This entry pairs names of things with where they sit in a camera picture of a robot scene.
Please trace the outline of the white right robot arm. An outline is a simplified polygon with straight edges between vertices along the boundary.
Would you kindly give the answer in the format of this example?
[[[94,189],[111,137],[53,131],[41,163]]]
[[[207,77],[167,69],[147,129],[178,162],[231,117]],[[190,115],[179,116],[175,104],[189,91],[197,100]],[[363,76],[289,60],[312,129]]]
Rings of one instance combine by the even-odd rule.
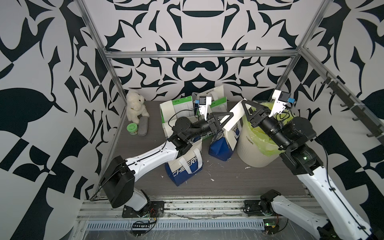
[[[282,151],[284,164],[311,192],[326,216],[321,217],[292,203],[276,190],[260,197],[256,207],[247,205],[248,215],[281,215],[294,222],[317,240],[376,240],[369,223],[364,221],[328,174],[316,152],[306,143],[316,137],[308,119],[294,117],[282,125],[272,117],[272,111],[261,104],[241,102],[247,121],[252,127],[260,127]]]

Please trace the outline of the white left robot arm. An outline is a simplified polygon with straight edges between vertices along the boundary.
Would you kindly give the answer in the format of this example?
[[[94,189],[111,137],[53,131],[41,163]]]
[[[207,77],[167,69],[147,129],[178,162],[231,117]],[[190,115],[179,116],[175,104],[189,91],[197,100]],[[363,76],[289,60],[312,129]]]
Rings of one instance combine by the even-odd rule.
[[[180,117],[172,126],[172,135],[159,147],[133,158],[113,158],[100,180],[112,208],[127,206],[139,216],[151,207],[149,197],[135,189],[135,182],[158,166],[177,160],[182,171],[194,175],[203,166],[201,147],[193,140],[222,130],[234,114],[214,112],[195,123]]]

